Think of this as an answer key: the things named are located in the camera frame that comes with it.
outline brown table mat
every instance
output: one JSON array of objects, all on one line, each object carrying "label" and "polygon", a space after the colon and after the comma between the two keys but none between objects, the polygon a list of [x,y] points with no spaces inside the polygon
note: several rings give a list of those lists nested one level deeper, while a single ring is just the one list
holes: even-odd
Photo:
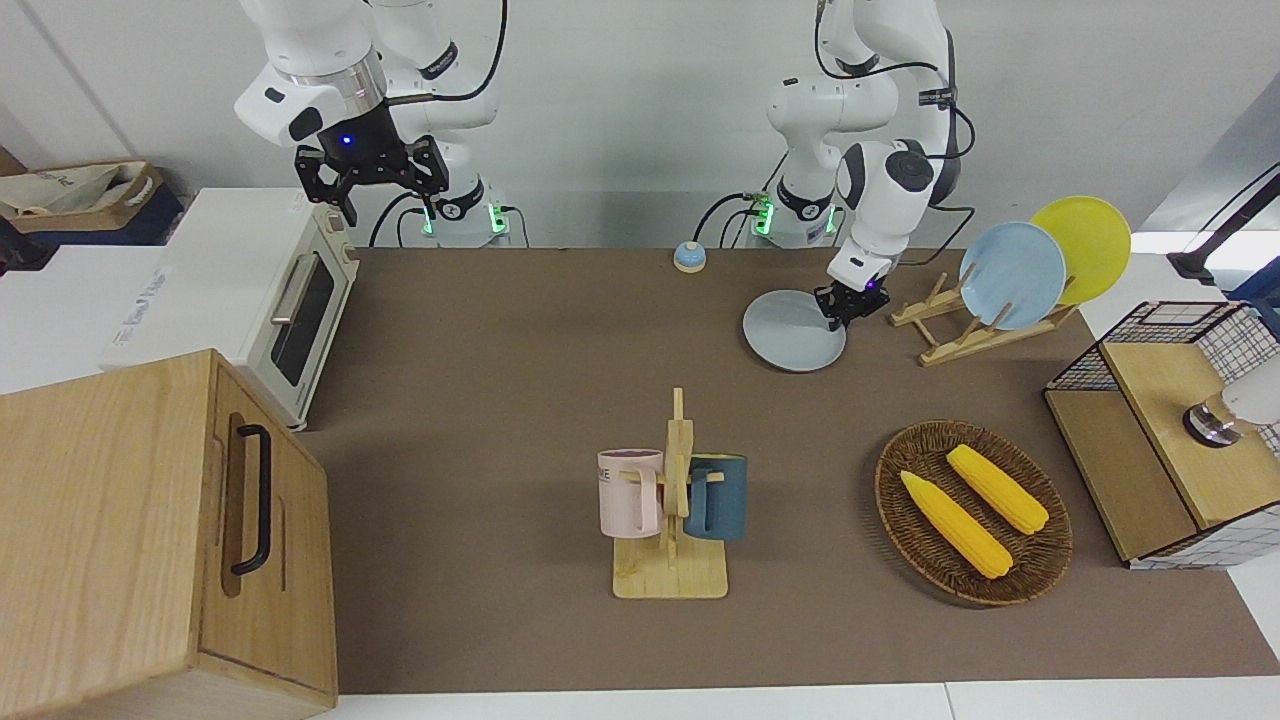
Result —
[{"label": "brown table mat", "polygon": [[[364,254],[303,442],[329,473],[347,693],[1262,675],[1275,656],[1225,573],[1121,568],[1041,388],[1091,342],[1060,331],[937,368],[886,313],[832,368],[756,360],[759,293],[824,284],[831,251]],[[888,282],[893,307],[954,268]],[[954,337],[961,319],[929,320]],[[662,447],[686,389],[700,451],[750,457],[721,601],[621,601],[595,452]],[[947,418],[1057,484],[1075,555],[1028,605],[947,603],[876,516],[881,448]]]}]

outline mug handle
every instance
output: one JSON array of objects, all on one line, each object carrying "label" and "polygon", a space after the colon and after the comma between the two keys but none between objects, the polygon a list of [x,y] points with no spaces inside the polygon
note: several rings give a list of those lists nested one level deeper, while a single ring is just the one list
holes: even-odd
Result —
[{"label": "mug handle", "polygon": [[658,532],[658,474],[653,468],[640,468],[640,532]]},{"label": "mug handle", "polygon": [[707,493],[707,477],[710,474],[705,468],[695,468],[689,473],[689,524],[696,528],[699,532],[709,533],[710,527],[710,512],[708,511],[708,501],[710,497]]}]

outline cable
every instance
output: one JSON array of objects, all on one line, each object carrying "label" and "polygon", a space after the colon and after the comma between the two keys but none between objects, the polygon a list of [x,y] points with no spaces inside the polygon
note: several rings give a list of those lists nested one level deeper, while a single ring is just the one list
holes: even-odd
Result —
[{"label": "cable", "polygon": [[820,44],[819,44],[819,40],[818,40],[819,31],[822,29],[822,12],[826,8],[826,5],[827,5],[826,0],[819,0],[818,1],[818,12],[817,12],[817,15],[813,19],[813,58],[814,58],[814,60],[818,60],[818,67],[822,68],[823,74],[826,74],[827,77],[829,77],[832,79],[860,79],[860,78],[864,78],[864,77],[878,76],[881,73],[887,73],[887,72],[891,72],[891,70],[900,70],[902,68],[925,68],[925,69],[933,70],[936,73],[938,72],[938,67],[937,65],[934,65],[933,63],[923,63],[923,61],[899,63],[896,65],[886,65],[883,68],[876,68],[874,70],[868,70],[868,72],[865,72],[865,73],[863,73],[860,76],[840,76],[840,74],[836,74],[836,73],[831,72],[831,69],[827,68],[827,63],[822,59],[822,53],[819,51],[819,45]]},{"label": "cable", "polygon": [[955,160],[956,158],[964,158],[970,150],[973,150],[974,143],[978,142],[978,129],[973,127],[973,120],[969,119],[969,115],[964,114],[964,110],[951,105],[951,117],[954,118],[956,115],[964,120],[964,124],[969,126],[969,145],[965,146],[964,150],[952,154],[942,152],[941,155],[925,155],[929,160]]},{"label": "cable", "polygon": [[525,247],[532,247],[532,245],[530,245],[529,242],[529,222],[525,220],[525,211],[521,210],[520,208],[516,208],[515,205],[503,205],[502,208],[499,208],[499,210],[502,210],[503,213],[515,213],[520,215],[520,232],[521,234],[525,236]]},{"label": "cable", "polygon": [[694,242],[698,242],[698,237],[703,234],[703,225],[707,224],[707,220],[709,220],[712,214],[714,214],[716,210],[719,210],[722,205],[724,205],[726,202],[732,202],[735,200],[751,200],[751,197],[753,196],[750,192],[731,192],[730,195],[726,195],[724,197],[721,197],[719,200],[713,202],[712,206],[708,208],[705,213],[703,213],[703,218],[698,220],[698,229],[694,231]]},{"label": "cable", "polygon": [[392,214],[392,209],[399,205],[401,202],[408,200],[410,197],[413,197],[412,192],[402,192],[401,195],[396,196],[396,200],[392,200],[390,202],[387,204],[385,208],[383,208],[383,214],[378,215],[378,222],[374,223],[374,232],[369,233],[369,247],[372,247],[374,243],[378,242],[378,231],[383,229],[383,223],[387,222],[387,215]]},{"label": "cable", "polygon": [[[790,150],[787,150],[787,151],[785,151],[785,152],[782,154],[782,156],[781,156],[781,158],[778,158],[778,164],[777,164],[777,165],[773,165],[773,172],[772,172],[772,173],[769,173],[769,179],[764,181],[764,184],[762,184],[762,186],[760,186],[760,192],[768,192],[768,191],[769,191],[769,184],[772,184],[772,183],[773,183],[773,178],[778,177],[778,170],[781,170],[781,169],[782,169],[782,163],[786,163],[786,161],[787,161],[787,155],[788,155],[790,152],[791,152],[791,151],[790,151]],[[758,208],[759,208],[759,205],[760,205],[759,202],[751,202],[751,210],[755,210],[755,209],[758,209]],[[730,245],[730,247],[737,247],[737,240],[739,240],[740,237],[742,237],[742,228],[745,228],[745,227],[746,227],[746,218],[742,218],[742,222],[737,224],[737,232],[736,232],[736,233],[733,233],[733,243],[732,243],[732,245]]]},{"label": "cable", "polygon": [[480,85],[476,86],[471,92],[465,92],[462,95],[435,95],[431,92],[420,92],[416,95],[401,95],[399,97],[388,97],[388,105],[410,105],[412,102],[462,102],[463,100],[471,100],[481,92],[484,92],[489,83],[493,81],[493,76],[498,73],[498,63],[502,60],[502,47],[507,41],[507,0],[502,0],[502,14],[498,18],[498,44],[493,49],[493,63],[489,64],[489,73],[485,74]]},{"label": "cable", "polygon": [[960,234],[960,231],[963,231],[964,227],[969,224],[969,220],[972,220],[974,214],[977,213],[977,210],[974,210],[969,205],[959,205],[956,208],[947,208],[943,205],[929,205],[929,208],[934,210],[941,210],[943,213],[968,213],[968,215],[965,215],[965,219],[960,220],[960,224],[956,225],[956,229],[951,231],[951,234],[947,237],[947,240],[943,241],[942,245],[933,251],[933,255],[929,255],[929,258],[923,263],[899,263],[899,265],[902,265],[904,268],[919,268],[922,265],[928,265],[929,263],[937,260],[938,255],[942,255],[942,251],[946,250],[948,245],[951,245],[951,241],[955,240],[957,234]]},{"label": "cable", "polygon": [[1217,209],[1217,213],[1213,213],[1213,215],[1210,219],[1204,220],[1204,224],[1201,225],[1201,229],[1196,231],[1196,236],[1192,237],[1192,241],[1187,243],[1187,247],[1190,247],[1192,245],[1196,245],[1199,241],[1201,233],[1204,232],[1204,231],[1207,231],[1208,227],[1213,224],[1213,220],[1216,220],[1219,215],[1221,215],[1222,213],[1225,213],[1226,209],[1230,208],[1231,205],[1234,205],[1235,201],[1239,200],[1242,195],[1244,195],[1245,192],[1248,192],[1249,188],[1252,188],[1253,186],[1258,184],[1258,182],[1262,178],[1265,178],[1268,174],[1271,174],[1271,170],[1275,170],[1276,168],[1280,168],[1280,163],[1272,163],[1270,168],[1267,168],[1267,169],[1262,170],[1261,173],[1258,173],[1258,177],[1256,177],[1252,181],[1249,181],[1249,184],[1242,187],[1239,190],[1239,192],[1236,192],[1235,195],[1233,195],[1230,200],[1228,200],[1225,204],[1222,204],[1222,206]]},{"label": "cable", "polygon": [[[746,217],[748,215],[754,215],[754,214],[755,214],[755,210],[739,210],[737,213],[733,213],[732,215],[730,215],[724,220],[724,225],[721,228],[721,241],[719,241],[718,245],[716,245],[716,247],[724,247],[724,236],[728,233],[728,227],[731,224],[733,224],[733,218],[742,218],[742,223],[746,223]],[[732,247],[737,247],[737,238],[736,237],[733,238],[733,245],[730,245],[730,249],[732,249]]]},{"label": "cable", "polygon": [[398,218],[396,218],[396,245],[404,247],[404,234],[401,232],[401,229],[403,229],[401,228],[401,224],[404,223],[404,215],[412,215],[415,213],[417,213],[419,215],[425,214],[425,211],[421,208],[410,208],[408,210],[401,213]]},{"label": "cable", "polygon": [[849,219],[849,210],[845,210],[844,205],[836,205],[832,213],[840,213],[840,224],[836,225],[836,234],[831,238],[831,246],[835,247],[840,242],[840,231],[845,229],[845,220]]}]

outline corn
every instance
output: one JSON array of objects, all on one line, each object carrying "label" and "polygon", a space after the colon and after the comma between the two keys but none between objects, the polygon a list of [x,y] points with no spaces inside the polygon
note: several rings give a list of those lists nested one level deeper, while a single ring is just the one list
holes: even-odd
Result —
[{"label": "corn", "polygon": [[965,512],[964,507],[956,505],[946,491],[906,470],[902,470],[902,484],[929,524],[984,578],[995,580],[1014,566],[1014,556],[1009,555],[1005,546],[991,537],[987,528]]},{"label": "corn", "polygon": [[947,462],[1018,532],[1029,536],[1044,528],[1048,510],[980,452],[968,445],[957,445],[947,454]]}]

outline blue mug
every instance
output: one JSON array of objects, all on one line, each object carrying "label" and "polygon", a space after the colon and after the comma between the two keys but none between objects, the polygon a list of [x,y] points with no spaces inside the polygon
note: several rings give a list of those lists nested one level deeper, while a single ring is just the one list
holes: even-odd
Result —
[{"label": "blue mug", "polygon": [[[722,480],[708,475],[721,473]],[[746,533],[746,457],[695,454],[689,464],[689,518],[685,534],[701,539],[733,541]]]}]

